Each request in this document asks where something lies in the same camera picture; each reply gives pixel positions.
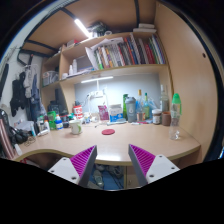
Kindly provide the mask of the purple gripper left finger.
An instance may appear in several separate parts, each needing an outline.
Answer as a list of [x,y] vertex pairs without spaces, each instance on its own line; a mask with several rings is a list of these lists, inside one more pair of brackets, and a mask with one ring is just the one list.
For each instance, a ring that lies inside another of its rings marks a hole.
[[93,145],[71,158],[62,157],[49,172],[81,187],[86,187],[97,157],[97,146]]

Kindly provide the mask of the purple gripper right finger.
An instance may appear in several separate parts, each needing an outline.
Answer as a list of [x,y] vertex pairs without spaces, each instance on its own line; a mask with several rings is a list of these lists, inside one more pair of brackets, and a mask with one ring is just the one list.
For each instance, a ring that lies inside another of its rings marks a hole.
[[129,145],[128,154],[140,186],[145,186],[179,171],[179,168],[162,154],[153,155],[132,144]]

